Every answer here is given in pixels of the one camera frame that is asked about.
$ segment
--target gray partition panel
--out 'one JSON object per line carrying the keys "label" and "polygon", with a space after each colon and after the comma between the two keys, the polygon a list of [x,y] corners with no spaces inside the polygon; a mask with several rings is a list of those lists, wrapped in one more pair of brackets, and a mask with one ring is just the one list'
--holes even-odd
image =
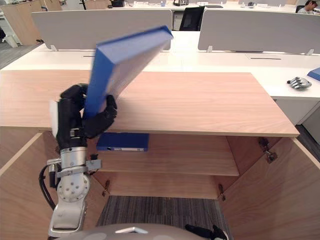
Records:
{"label": "gray partition panel", "polygon": [[33,12],[32,17],[46,46],[57,49],[95,49],[99,42],[147,29],[163,25],[172,29],[169,9],[44,11]]}
{"label": "gray partition panel", "polygon": [[284,6],[287,4],[287,0],[239,0],[239,4],[248,4],[249,2],[254,2],[255,4],[268,4],[268,6]]}
{"label": "gray partition panel", "polygon": [[204,11],[198,49],[320,53],[320,15],[215,10]]}

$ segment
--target blue folder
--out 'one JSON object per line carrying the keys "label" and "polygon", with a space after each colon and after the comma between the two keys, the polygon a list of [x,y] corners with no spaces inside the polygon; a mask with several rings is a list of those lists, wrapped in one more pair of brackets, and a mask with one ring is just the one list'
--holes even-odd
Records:
{"label": "blue folder", "polygon": [[107,95],[115,99],[145,66],[171,41],[166,26],[97,44],[84,118],[101,112]]}
{"label": "blue folder", "polygon": [[136,151],[146,152],[148,150],[148,133],[103,133],[96,149],[98,151]]}
{"label": "blue folder", "polygon": [[307,75],[309,77],[312,77],[312,78],[320,81],[320,67],[316,68],[315,70],[310,71]]}

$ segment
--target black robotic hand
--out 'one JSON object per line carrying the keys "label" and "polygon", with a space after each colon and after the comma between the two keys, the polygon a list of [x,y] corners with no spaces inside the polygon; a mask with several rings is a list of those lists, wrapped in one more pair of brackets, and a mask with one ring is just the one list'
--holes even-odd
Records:
{"label": "black robotic hand", "polygon": [[86,147],[87,138],[92,139],[107,130],[117,116],[114,97],[106,97],[106,108],[96,116],[82,119],[80,111],[85,106],[88,84],[79,83],[63,93],[58,102],[58,131],[56,140],[60,150]]}

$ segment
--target office chair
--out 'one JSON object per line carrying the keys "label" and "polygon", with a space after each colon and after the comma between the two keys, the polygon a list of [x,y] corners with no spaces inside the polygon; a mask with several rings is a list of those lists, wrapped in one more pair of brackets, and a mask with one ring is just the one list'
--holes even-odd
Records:
{"label": "office chair", "polygon": [[298,6],[296,6],[295,13],[297,14],[298,11],[299,11],[300,9],[304,8],[304,7],[305,7],[304,5],[298,5]]}
{"label": "office chair", "polygon": [[200,31],[205,6],[186,7],[179,31]]}

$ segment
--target floor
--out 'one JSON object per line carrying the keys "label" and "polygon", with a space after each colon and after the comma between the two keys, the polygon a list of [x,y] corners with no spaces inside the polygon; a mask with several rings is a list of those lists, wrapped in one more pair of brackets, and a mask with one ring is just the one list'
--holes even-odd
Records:
{"label": "floor", "polygon": [[303,125],[296,125],[295,127],[300,132],[300,136],[298,136],[297,139],[320,162],[320,145]]}
{"label": "floor", "polygon": [[7,42],[0,43],[0,69],[27,54],[39,45],[11,47]]}
{"label": "floor", "polygon": [[230,230],[219,202],[211,199],[173,197],[110,196],[97,226],[124,223],[165,224],[185,229],[186,224]]}

